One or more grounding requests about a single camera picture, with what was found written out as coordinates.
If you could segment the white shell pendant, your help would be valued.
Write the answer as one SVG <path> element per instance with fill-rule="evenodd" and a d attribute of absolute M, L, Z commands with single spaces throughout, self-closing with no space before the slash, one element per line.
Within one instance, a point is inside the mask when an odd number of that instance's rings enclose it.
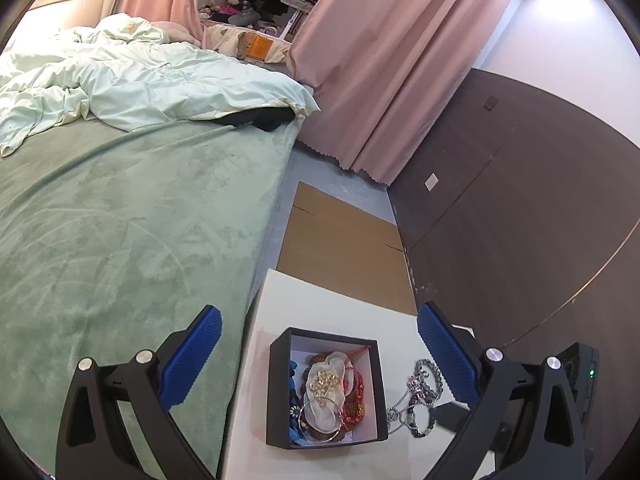
<path fill-rule="evenodd" d="M 320 434 L 334 434 L 342 426 L 345 401 L 356 388 L 352 360 L 334 351 L 312 356 L 308 364 L 302 388 L 304 417 Z"/>

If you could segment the black jewelry box white interior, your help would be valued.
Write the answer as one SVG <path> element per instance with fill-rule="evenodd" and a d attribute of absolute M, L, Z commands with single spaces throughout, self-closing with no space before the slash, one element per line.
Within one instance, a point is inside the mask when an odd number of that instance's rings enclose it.
<path fill-rule="evenodd" d="M 268 445 L 318 450 L 387 439 L 375 340 L 289 327 L 270 344 Z"/>

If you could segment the green velvet bed blanket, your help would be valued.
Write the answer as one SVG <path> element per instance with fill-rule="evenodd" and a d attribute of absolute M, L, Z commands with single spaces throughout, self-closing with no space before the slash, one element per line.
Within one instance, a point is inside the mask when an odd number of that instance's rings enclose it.
<path fill-rule="evenodd" d="M 262 241 L 300 122 L 78 120 L 1 162 L 1 415 L 52 470 L 78 361 L 126 362 L 210 304 L 222 335 L 171 414 L 219 462 Z"/>

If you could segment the flattened brown cardboard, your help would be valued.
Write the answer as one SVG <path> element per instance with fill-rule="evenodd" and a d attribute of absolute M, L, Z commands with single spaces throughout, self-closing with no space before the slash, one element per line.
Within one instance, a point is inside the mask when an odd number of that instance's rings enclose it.
<path fill-rule="evenodd" d="M 277 270 L 369 304 L 416 314 L 397 226 L 303 182 Z"/>

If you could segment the black garment on bed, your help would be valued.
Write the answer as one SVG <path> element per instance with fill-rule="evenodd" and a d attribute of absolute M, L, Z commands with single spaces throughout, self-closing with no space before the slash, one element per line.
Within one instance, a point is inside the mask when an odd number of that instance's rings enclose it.
<path fill-rule="evenodd" d="M 262 131 L 271 132 L 279 128 L 280 125 L 292 122 L 295 118 L 294 110 L 289 107 L 262 107 L 234 112 L 214 119 L 214 123 L 234 128 L 253 126 Z"/>

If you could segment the pale green duvet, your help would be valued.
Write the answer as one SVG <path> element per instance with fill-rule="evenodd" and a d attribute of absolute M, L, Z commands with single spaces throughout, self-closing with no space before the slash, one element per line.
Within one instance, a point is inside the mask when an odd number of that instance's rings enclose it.
<path fill-rule="evenodd" d="M 283 108 L 318 112 L 285 74 L 186 41 L 144 18 L 115 14 L 94 27 L 16 35 L 1 55 L 1 154 L 27 138 L 96 116 L 122 131 Z"/>

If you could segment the white wall socket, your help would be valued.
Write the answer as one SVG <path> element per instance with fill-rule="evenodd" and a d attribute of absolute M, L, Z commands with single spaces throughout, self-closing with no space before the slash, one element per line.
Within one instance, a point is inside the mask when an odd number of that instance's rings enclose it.
<path fill-rule="evenodd" d="M 425 180 L 424 185 L 428 192 L 432 192 L 437 183 L 438 177 L 436 176 L 436 174 L 430 174 L 430 176 Z"/>

